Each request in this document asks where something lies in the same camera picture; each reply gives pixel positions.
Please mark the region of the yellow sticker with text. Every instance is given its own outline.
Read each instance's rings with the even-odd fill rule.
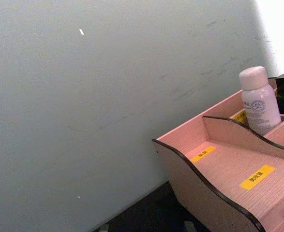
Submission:
[[[246,119],[246,112],[245,110],[243,110],[242,112],[238,113],[237,115],[235,115],[232,119],[239,121],[241,123],[245,123],[245,119]]]
[[[256,171],[254,174],[252,174],[249,178],[244,180],[239,186],[241,186],[242,188],[244,188],[246,190],[251,190],[261,180],[266,178],[274,170],[275,170],[274,167],[268,166],[268,165],[264,165],[258,171]]]
[[[215,147],[214,146],[209,146],[204,151],[202,151],[200,154],[198,154],[195,157],[193,157],[190,161],[191,162],[197,162],[199,159],[205,157],[206,155],[208,155],[209,152],[211,152],[213,150],[215,150]]]

